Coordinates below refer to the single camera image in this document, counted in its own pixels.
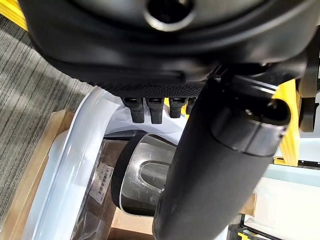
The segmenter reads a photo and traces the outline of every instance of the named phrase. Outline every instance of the gray carpet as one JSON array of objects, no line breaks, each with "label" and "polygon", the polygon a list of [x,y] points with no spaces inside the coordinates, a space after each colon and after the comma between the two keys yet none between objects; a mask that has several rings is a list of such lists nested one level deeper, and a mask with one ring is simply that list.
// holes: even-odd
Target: gray carpet
[{"label": "gray carpet", "polygon": [[0,229],[50,113],[75,111],[91,89],[49,65],[0,15]]}]

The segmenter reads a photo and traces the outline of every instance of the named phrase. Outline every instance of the white plastic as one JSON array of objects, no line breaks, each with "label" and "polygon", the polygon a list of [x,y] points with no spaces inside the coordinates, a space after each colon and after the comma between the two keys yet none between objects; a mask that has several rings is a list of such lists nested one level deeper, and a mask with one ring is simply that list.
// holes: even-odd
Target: white plastic
[{"label": "white plastic", "polygon": [[51,150],[56,156],[48,160],[22,239],[71,238],[107,125],[120,104],[99,87],[82,100],[59,157],[61,146]]}]

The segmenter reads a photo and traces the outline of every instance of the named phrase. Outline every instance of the plastic bag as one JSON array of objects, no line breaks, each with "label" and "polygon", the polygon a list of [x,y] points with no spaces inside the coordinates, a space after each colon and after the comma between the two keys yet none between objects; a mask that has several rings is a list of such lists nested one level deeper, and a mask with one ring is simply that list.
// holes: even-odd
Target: plastic bag
[{"label": "plastic bag", "polygon": [[115,214],[110,181],[126,141],[103,140],[71,240],[106,240]]}]

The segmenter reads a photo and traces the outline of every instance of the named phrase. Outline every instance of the barcode label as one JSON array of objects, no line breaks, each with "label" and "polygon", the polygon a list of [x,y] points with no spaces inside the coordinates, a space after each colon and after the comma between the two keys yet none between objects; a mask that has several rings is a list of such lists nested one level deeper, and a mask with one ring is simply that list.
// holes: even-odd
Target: barcode label
[{"label": "barcode label", "polygon": [[104,202],[113,172],[114,168],[103,162],[96,169],[89,194],[100,204]]}]

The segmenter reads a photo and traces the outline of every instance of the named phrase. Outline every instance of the black plastic clip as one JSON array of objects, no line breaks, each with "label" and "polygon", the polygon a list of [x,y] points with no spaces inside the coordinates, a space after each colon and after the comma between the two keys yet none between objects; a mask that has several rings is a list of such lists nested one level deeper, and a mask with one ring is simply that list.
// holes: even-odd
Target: black plastic clip
[{"label": "black plastic clip", "polygon": [[162,111],[164,108],[164,98],[146,98],[147,106],[150,109],[151,123],[162,124]]},{"label": "black plastic clip", "polygon": [[186,113],[186,114],[190,115],[191,110],[192,110],[193,106],[194,106],[195,103],[196,103],[196,100],[197,100],[196,97],[190,97],[190,98],[188,99],[188,104],[187,104],[186,110],[185,110],[185,113]]},{"label": "black plastic clip", "polygon": [[132,121],[135,124],[145,122],[144,100],[143,98],[124,97],[123,104],[130,109]]},{"label": "black plastic clip", "polygon": [[181,116],[181,108],[186,105],[187,98],[185,97],[173,97],[169,98],[170,105],[170,118],[178,119]]}]

